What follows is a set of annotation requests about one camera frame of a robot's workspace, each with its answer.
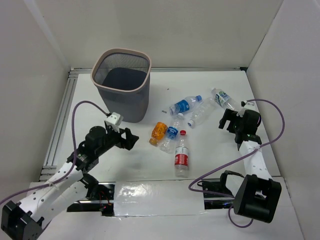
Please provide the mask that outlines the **green white label bottle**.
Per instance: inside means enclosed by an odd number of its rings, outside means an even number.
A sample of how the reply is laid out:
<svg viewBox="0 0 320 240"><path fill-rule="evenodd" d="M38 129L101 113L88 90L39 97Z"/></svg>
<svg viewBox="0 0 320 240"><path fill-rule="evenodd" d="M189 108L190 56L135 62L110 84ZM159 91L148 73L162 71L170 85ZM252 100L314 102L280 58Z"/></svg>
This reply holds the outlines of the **green white label bottle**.
<svg viewBox="0 0 320 240"><path fill-rule="evenodd" d="M213 88L211 94L215 102L223 109L230 109L237 112L241 110L241 105L222 89Z"/></svg>

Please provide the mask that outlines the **clear bottle without label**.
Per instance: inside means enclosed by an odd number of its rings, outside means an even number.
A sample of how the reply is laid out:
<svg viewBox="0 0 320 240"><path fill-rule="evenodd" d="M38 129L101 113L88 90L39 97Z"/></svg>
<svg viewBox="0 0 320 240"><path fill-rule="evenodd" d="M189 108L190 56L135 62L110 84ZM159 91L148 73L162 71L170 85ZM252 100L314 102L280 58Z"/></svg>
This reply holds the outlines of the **clear bottle without label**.
<svg viewBox="0 0 320 240"><path fill-rule="evenodd" d="M208 97L195 108L192 115L187 122L190 128L195 128L198 125L203 124L207 118L213 113L216 108L216 102L212 97Z"/></svg>

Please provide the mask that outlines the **orange drink bottle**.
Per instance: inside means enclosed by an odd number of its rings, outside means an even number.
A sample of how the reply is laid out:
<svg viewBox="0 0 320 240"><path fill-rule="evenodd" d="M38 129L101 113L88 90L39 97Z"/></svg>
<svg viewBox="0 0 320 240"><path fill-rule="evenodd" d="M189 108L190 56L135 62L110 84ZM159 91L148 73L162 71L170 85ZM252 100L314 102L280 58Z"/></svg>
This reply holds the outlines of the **orange drink bottle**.
<svg viewBox="0 0 320 240"><path fill-rule="evenodd" d="M158 122L151 133L151 138L149 139L149 143L153 146L156 146L162 138L165 136L168 130L168 126L163 122Z"/></svg>

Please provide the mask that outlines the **blue label bottle white cap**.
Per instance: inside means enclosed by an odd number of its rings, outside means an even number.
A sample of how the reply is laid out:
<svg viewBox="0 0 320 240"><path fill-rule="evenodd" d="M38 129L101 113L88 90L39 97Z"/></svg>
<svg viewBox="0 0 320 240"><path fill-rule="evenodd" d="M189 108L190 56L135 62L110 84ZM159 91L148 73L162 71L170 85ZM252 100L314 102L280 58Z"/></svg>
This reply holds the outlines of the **blue label bottle white cap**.
<svg viewBox="0 0 320 240"><path fill-rule="evenodd" d="M180 129L182 128L184 115L178 113L174 116L169 124L169 127L164 135L164 138L161 140L159 149L165 153L172 153L175 148L176 140Z"/></svg>

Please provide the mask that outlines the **red label bottle red cap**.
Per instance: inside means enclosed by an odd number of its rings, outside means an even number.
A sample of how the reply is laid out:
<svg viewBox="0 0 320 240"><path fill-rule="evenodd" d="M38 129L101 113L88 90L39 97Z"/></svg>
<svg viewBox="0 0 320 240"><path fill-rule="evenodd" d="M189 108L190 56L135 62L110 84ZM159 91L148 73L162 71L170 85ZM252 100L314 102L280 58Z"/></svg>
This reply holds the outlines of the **red label bottle red cap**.
<svg viewBox="0 0 320 240"><path fill-rule="evenodd" d="M189 174L189 153L187 132L181 130L174 153L174 170L176 177L187 178Z"/></svg>

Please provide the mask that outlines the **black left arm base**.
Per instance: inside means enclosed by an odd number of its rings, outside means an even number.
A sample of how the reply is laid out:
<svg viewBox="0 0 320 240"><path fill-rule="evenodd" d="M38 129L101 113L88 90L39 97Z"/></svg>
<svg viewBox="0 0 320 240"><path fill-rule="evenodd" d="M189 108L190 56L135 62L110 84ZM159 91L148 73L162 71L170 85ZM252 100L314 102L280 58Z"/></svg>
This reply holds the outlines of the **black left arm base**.
<svg viewBox="0 0 320 240"><path fill-rule="evenodd" d="M67 208L68 213L99 213L104 217L113 217L115 183L102 182L97 193L91 199L84 198L74 202Z"/></svg>

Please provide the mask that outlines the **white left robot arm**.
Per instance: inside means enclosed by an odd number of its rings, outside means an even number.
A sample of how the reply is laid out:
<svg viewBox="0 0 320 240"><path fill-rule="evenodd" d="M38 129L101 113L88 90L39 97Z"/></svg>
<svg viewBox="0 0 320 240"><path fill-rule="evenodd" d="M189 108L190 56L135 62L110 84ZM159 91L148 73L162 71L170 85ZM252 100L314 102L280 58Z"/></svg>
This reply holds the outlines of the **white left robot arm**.
<svg viewBox="0 0 320 240"><path fill-rule="evenodd" d="M44 185L34 187L30 195L15 203L8 201L2 208L0 228L12 240L36 240L51 220L74 202L99 200L108 188L89 174L99 157L112 147L130 151L139 137L129 128L94 126L76 150Z"/></svg>

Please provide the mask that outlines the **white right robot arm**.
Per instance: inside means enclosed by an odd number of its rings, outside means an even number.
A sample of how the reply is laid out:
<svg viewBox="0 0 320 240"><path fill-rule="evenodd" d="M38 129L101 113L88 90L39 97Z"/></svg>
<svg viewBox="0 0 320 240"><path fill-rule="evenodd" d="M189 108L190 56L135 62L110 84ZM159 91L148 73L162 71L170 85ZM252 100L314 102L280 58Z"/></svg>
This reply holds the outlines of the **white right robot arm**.
<svg viewBox="0 0 320 240"><path fill-rule="evenodd" d="M260 147L261 138L256 134L260 114L243 109L241 113L226 109L219 128L229 121L227 131L235 134L237 149L244 157L245 175L225 171L220 176L218 190L223 196L234 196L233 211L236 215L271 223L280 199L282 186L272 179L267 170Z"/></svg>

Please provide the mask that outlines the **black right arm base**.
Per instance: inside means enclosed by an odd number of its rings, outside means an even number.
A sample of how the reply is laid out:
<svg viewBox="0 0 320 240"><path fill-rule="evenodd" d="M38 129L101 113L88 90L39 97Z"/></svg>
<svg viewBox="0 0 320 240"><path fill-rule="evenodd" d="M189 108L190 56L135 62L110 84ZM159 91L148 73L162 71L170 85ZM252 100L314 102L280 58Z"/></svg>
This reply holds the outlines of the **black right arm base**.
<svg viewBox="0 0 320 240"><path fill-rule="evenodd" d="M203 193L205 210L228 209L232 206L234 196L226 188L223 177L220 177L220 179L201 180L197 183L197 186L202 191L211 192Z"/></svg>

